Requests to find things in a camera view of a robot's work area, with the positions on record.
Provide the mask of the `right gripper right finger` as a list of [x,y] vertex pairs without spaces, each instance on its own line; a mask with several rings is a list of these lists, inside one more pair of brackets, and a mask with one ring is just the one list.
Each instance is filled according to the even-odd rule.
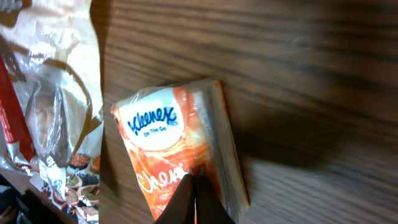
[[198,224],[235,224],[204,176],[195,177],[195,197]]

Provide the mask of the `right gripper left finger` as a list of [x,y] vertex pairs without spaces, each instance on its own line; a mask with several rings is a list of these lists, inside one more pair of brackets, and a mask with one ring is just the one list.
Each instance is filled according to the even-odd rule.
[[184,175],[166,208],[154,224],[194,224],[195,190],[193,176]]

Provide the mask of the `orange small packet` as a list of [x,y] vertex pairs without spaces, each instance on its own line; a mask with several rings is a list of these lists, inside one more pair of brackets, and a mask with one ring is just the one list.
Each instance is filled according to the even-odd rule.
[[154,218],[188,173],[209,179],[233,221],[249,208],[219,80],[145,88],[111,113]]

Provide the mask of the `red stick packet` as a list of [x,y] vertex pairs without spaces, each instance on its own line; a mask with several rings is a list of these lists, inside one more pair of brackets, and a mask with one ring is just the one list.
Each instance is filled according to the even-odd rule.
[[27,162],[30,162],[34,156],[32,138],[2,57],[1,123],[6,142],[19,143],[19,152]]

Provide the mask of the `brown snack pouch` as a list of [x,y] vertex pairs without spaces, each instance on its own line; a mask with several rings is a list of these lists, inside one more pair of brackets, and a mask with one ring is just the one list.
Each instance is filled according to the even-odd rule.
[[28,175],[77,223],[99,221],[103,98],[90,6],[1,1],[1,57],[34,148],[27,162],[1,123],[1,167]]

